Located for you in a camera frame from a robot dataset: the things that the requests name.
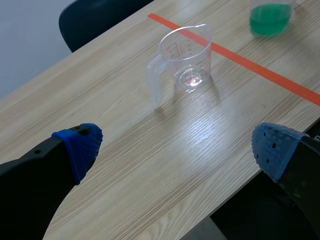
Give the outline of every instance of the black chair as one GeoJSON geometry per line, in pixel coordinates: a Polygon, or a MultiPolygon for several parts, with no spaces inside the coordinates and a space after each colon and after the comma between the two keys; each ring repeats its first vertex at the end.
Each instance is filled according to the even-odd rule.
{"type": "Polygon", "coordinates": [[[75,52],[153,0],[76,0],[59,18],[61,35],[75,52]]]}

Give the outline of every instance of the measuring cup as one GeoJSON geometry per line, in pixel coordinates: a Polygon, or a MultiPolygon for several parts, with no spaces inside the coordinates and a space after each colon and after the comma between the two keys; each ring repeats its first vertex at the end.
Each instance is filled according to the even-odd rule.
{"type": "Polygon", "coordinates": [[[147,83],[155,107],[162,96],[159,75],[166,69],[178,88],[192,93],[211,79],[212,34],[207,24],[178,28],[159,44],[159,53],[147,67],[147,83]]]}
{"type": "Polygon", "coordinates": [[[289,22],[296,0],[250,0],[250,27],[254,34],[281,32],[289,22]]]}

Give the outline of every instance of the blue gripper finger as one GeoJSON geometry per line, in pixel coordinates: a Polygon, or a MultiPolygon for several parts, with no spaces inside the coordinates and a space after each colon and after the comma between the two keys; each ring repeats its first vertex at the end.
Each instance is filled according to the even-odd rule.
{"type": "Polygon", "coordinates": [[[76,185],[79,185],[86,176],[90,164],[98,156],[101,142],[103,141],[102,130],[93,123],[83,123],[71,129],[54,132],[52,137],[64,141],[76,185]],[[86,127],[85,134],[75,131],[81,129],[81,126],[86,127]]]}
{"type": "Polygon", "coordinates": [[[259,167],[277,183],[306,133],[274,123],[259,124],[252,133],[252,150],[259,167]]]}

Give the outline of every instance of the wooden table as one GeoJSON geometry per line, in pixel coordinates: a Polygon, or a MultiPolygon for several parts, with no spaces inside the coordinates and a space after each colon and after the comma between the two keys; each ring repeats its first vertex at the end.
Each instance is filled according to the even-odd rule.
{"type": "Polygon", "coordinates": [[[303,131],[318,106],[212,54],[213,84],[175,91],[154,111],[146,66],[170,30],[211,25],[214,42],[320,93],[320,1],[301,0],[287,32],[254,37],[249,3],[155,0],[0,102],[0,159],[93,122],[104,142],[58,209],[45,240],[178,240],[259,171],[251,132],[265,121],[303,131]]]}

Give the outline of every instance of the orange tape line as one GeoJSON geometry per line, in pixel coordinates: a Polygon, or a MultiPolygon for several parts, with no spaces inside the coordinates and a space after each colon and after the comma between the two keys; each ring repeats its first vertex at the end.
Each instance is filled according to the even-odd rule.
{"type": "MultiPolygon", "coordinates": [[[[173,30],[181,28],[179,25],[159,16],[154,13],[150,13],[148,15],[149,18],[157,21],[160,24],[163,24],[173,30]]],[[[201,44],[201,45],[207,45],[207,40],[205,40],[203,37],[188,31],[183,30],[181,32],[186,37],[194,40],[195,42],[201,44]]],[[[220,46],[214,42],[211,43],[211,50],[215,51],[216,53],[234,61],[235,63],[255,72],[256,74],[259,74],[260,76],[270,80],[271,82],[274,82],[275,84],[278,84],[279,86],[291,91],[292,93],[320,106],[320,94],[316,93],[294,81],[289,80],[288,78],[281,76],[278,73],[275,73],[243,56],[240,56],[239,54],[230,51],[229,49],[220,46]]]]}

